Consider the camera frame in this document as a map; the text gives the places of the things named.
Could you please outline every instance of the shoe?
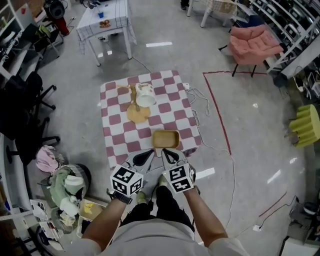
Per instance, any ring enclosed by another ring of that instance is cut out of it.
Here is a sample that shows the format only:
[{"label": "shoe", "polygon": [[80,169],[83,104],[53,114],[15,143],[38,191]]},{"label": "shoe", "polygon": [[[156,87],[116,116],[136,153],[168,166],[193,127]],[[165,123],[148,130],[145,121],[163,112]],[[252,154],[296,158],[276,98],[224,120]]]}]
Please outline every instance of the shoe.
[{"label": "shoe", "polygon": [[167,179],[165,178],[165,176],[161,175],[161,176],[159,177],[158,186],[159,186],[159,187],[160,187],[160,186],[165,186],[165,187],[168,186],[168,181],[167,181]]},{"label": "shoe", "polygon": [[147,203],[146,194],[143,193],[142,191],[139,191],[138,194],[136,194],[136,202],[138,205],[146,204]]}]

